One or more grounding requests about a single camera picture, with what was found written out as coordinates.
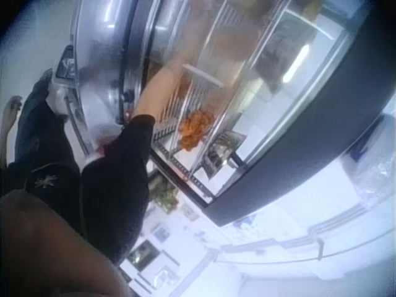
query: refrigerator door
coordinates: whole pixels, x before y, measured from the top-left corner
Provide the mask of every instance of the refrigerator door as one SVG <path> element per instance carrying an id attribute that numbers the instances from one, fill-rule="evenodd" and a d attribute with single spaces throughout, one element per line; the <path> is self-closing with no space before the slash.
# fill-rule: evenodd
<path id="1" fill-rule="evenodd" d="M 232 186 L 205 208 L 216 224 L 226 225 L 285 195 L 364 134 L 395 91 L 395 29 L 394 20 L 377 9 L 370 12 L 343 59 L 325 71 L 320 88 L 306 86 L 317 91 L 305 90 L 308 105 L 288 115 L 295 117 L 293 124 L 285 118 L 247 160 L 247 171 L 242 168 Z"/>
<path id="2" fill-rule="evenodd" d="M 394 91 L 394 23 L 367 1 L 269 1 L 259 21 L 240 1 L 209 2 L 203 50 L 186 66 L 180 88 L 187 92 L 175 93 L 156 126 L 152 155 L 210 219 L 225 225 L 305 182 L 375 121 Z M 156 62 L 177 51 L 177 36 L 194 23 L 183 18 L 191 3 L 180 4 L 171 38 L 154 36 L 164 53 L 153 48 Z M 218 53 L 219 40 L 229 45 L 256 29 L 247 57 Z M 219 101 L 225 104 L 213 126 L 186 149 L 182 127 Z M 204 161 L 229 131 L 246 139 L 208 175 Z"/>

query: white wall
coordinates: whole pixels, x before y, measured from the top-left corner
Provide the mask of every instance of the white wall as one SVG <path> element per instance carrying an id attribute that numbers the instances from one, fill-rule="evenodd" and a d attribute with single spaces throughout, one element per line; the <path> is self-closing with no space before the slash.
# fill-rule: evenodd
<path id="1" fill-rule="evenodd" d="M 395 261 L 390 258 L 339 280 L 252 278 L 242 286 L 239 297 L 391 297 L 394 275 Z"/>

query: plastic bag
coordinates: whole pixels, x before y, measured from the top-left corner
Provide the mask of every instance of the plastic bag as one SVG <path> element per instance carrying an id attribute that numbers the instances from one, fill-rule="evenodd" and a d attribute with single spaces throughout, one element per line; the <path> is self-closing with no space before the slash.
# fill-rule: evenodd
<path id="1" fill-rule="evenodd" d="M 378 120 L 341 157 L 361 203 L 371 209 L 395 194 L 395 118 Z"/>

